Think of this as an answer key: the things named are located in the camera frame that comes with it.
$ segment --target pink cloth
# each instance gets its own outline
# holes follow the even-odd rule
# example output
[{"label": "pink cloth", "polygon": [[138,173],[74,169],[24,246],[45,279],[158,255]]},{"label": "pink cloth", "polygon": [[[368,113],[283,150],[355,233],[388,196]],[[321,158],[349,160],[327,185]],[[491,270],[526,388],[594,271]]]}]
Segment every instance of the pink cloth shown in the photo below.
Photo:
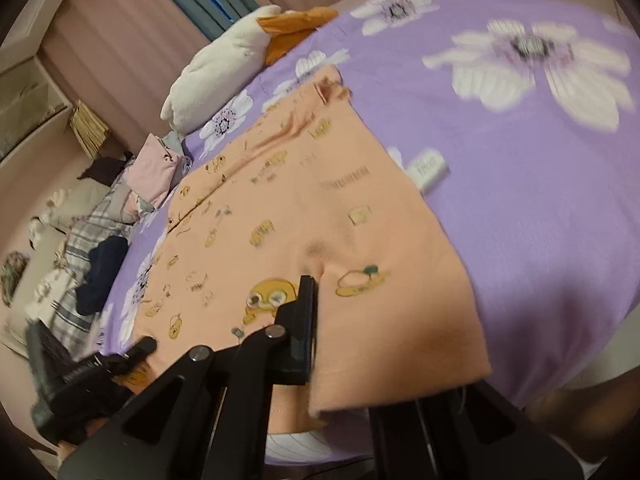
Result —
[{"label": "pink cloth", "polygon": [[140,198],[158,208],[169,193],[171,179],[181,160],[182,155],[149,134],[136,161],[125,172],[124,181]]}]

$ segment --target white flower print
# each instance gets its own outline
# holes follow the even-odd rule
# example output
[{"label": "white flower print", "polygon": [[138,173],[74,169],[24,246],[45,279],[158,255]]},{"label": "white flower print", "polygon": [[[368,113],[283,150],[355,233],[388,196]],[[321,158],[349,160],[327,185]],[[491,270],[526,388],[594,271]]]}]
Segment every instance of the white flower print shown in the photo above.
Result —
[{"label": "white flower print", "polygon": [[320,67],[324,65],[338,65],[350,58],[349,49],[341,48],[327,57],[324,52],[314,50],[308,57],[303,57],[296,63],[296,78],[283,81],[273,91],[273,97],[268,99],[262,105],[262,111],[265,112],[276,104],[288,93],[294,91],[303,82],[309,79]]},{"label": "white flower print", "polygon": [[111,319],[112,311],[113,311],[113,302],[108,303],[100,313],[100,318],[98,320],[98,335],[94,343],[95,351],[100,350],[104,346],[104,339],[107,333],[107,324]]},{"label": "white flower print", "polygon": [[351,15],[365,20],[362,24],[363,36],[373,36],[389,27],[402,27],[439,8],[438,5],[432,5],[431,0],[369,0],[353,9]]},{"label": "white flower print", "polygon": [[136,281],[131,285],[127,291],[124,304],[122,305],[122,312],[120,313],[120,333],[118,334],[118,342],[121,349],[125,348],[131,339],[133,332],[133,324],[136,320],[136,314],[138,312],[138,305],[140,300],[145,295],[146,284],[149,281],[149,271],[153,263],[154,256],[158,252],[158,248],[164,242],[166,238],[166,230],[162,232],[153,250],[142,260],[142,263],[138,267],[138,273],[136,275]]},{"label": "white flower print", "polygon": [[200,138],[206,139],[204,151],[200,159],[207,156],[222,140],[226,134],[230,134],[240,124],[244,123],[245,115],[251,110],[254,100],[247,95],[246,89],[231,99],[215,114],[209,122],[200,129]]},{"label": "white flower print", "polygon": [[609,32],[615,32],[617,34],[625,34],[626,36],[629,36],[632,38],[638,37],[638,35],[632,28],[622,25],[622,23],[620,23],[617,20],[614,20],[613,18],[610,18],[609,16],[605,16],[602,19],[602,24],[604,25],[604,28],[606,28]]},{"label": "white flower print", "polygon": [[583,126],[615,132],[618,108],[635,109],[626,85],[607,73],[628,75],[628,56],[581,38],[569,25],[535,23],[529,33],[520,22],[495,20],[488,23],[488,32],[466,30],[451,40],[456,47],[422,62],[429,69],[451,64],[455,93],[493,112],[516,106],[532,91],[538,68],[556,102]]}]

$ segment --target plaid fabric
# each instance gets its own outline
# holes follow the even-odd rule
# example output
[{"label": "plaid fabric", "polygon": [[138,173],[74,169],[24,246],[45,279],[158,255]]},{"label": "plaid fabric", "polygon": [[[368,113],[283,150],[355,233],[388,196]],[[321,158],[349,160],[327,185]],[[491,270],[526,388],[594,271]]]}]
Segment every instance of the plaid fabric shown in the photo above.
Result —
[{"label": "plaid fabric", "polygon": [[[104,199],[87,217],[76,221],[68,235],[64,253],[66,266],[76,274],[78,284],[84,281],[84,276],[90,268],[89,251],[98,246],[111,235],[129,236],[132,226],[113,221],[107,216],[107,209],[111,203],[113,193],[122,180],[122,173],[114,181]],[[89,334],[94,316],[81,316],[76,310],[76,290],[66,292],[62,300],[54,302],[56,315],[51,332],[65,346],[71,357],[79,357],[84,348],[84,342]]]}]

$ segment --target clothing tag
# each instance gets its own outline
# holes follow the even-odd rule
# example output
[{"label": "clothing tag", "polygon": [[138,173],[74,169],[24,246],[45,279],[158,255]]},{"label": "clothing tag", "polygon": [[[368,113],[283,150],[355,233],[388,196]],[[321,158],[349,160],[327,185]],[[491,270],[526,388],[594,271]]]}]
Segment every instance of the clothing tag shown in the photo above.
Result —
[{"label": "clothing tag", "polygon": [[448,169],[440,152],[427,150],[412,160],[405,173],[414,181],[420,192],[424,192],[436,184]]}]

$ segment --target bed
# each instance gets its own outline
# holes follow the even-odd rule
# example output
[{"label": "bed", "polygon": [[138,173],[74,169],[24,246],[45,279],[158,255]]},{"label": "bed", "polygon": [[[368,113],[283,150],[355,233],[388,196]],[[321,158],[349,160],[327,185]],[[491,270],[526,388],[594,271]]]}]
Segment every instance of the bed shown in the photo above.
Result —
[{"label": "bed", "polygon": [[[369,0],[264,70],[212,117],[215,128],[183,145],[193,171],[335,65],[399,166],[428,149],[444,157],[449,172],[424,199],[471,279],[490,383],[524,406],[583,370],[638,302],[639,63],[632,30],[574,4]],[[131,343],[170,202],[134,228],[97,327],[101,352]],[[330,418],[325,430],[271,435],[268,462],[370,449],[363,416]]]}]

